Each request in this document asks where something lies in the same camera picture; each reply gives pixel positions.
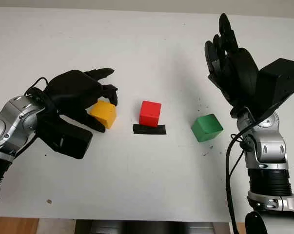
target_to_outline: wire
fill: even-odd
[[[236,134],[230,134],[231,139],[233,139],[236,136]],[[243,138],[239,137],[240,140],[237,140],[236,142],[243,142]]]
[[[239,234],[239,231],[238,231],[238,228],[237,228],[236,222],[235,222],[235,211],[234,211],[233,199],[232,199],[231,188],[230,188],[230,172],[229,172],[230,151],[231,151],[234,143],[236,141],[238,141],[244,133],[246,133],[248,130],[250,130],[254,126],[258,125],[261,121],[262,120],[258,120],[256,122],[252,123],[251,125],[249,125],[248,127],[246,127],[245,129],[243,129],[237,135],[235,135],[235,136],[233,135],[234,138],[229,143],[229,146],[228,146],[227,152],[226,152],[226,195],[227,195],[228,209],[229,209],[229,214],[230,214],[230,218],[231,218],[232,225],[233,225],[234,234]]]
[[[30,89],[30,88],[33,88],[35,85],[37,85],[37,83],[40,82],[42,79],[46,82],[46,86],[47,86],[47,85],[48,85],[48,80],[47,80],[45,77],[41,77],[41,78],[38,78],[38,79],[34,82],[34,84],[32,84],[32,85],[29,87],[29,89]]]
[[[242,158],[243,154],[244,154],[244,150],[242,150],[242,152],[241,152],[239,158],[236,160],[236,162],[235,162],[233,168],[231,169],[231,171],[230,171],[230,173],[229,173],[229,178],[231,177],[232,173],[234,172],[235,167],[238,165],[238,163],[239,163],[240,159]]]

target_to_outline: white table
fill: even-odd
[[[229,19],[260,68],[279,57],[294,60],[294,19]],[[119,88],[118,117],[106,133],[95,133],[83,160],[37,140],[13,163],[0,215],[229,221],[225,150],[237,128],[231,106],[207,79],[204,57],[204,43],[217,31],[218,15],[0,8],[0,110],[40,76],[71,69],[114,68],[102,82]],[[167,135],[133,134],[143,100],[162,103]],[[199,144],[191,124],[210,113],[224,131]],[[294,95],[278,114],[294,192]],[[239,152],[234,148],[233,160]],[[232,179],[238,221],[251,210],[248,189],[242,160]]]

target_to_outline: robotic hand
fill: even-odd
[[[72,70],[53,78],[42,91],[32,85],[23,96],[9,100],[0,112],[0,183],[13,160],[40,137],[53,150],[81,159],[93,134],[69,124],[59,115],[66,115],[99,132],[105,127],[88,115],[86,108],[99,97],[117,105],[113,85],[101,85],[98,80],[114,72],[103,68],[88,72]]]
[[[279,118],[274,112],[294,93],[294,61],[279,58],[258,70],[250,53],[239,48],[228,18],[219,18],[219,35],[205,43],[208,78],[233,106],[240,132],[226,154],[226,193],[233,230],[238,234],[231,197],[229,156],[239,139],[250,177],[248,202],[254,209],[246,216],[248,234],[266,234],[269,222],[294,217],[294,194],[289,183],[285,142],[279,133]],[[278,225],[279,233],[284,227]]]

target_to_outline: black tape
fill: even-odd
[[[150,127],[141,124],[133,124],[134,134],[166,135],[165,125]]]

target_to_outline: wooden floor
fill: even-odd
[[[2,218],[0,234],[36,234],[38,218]]]

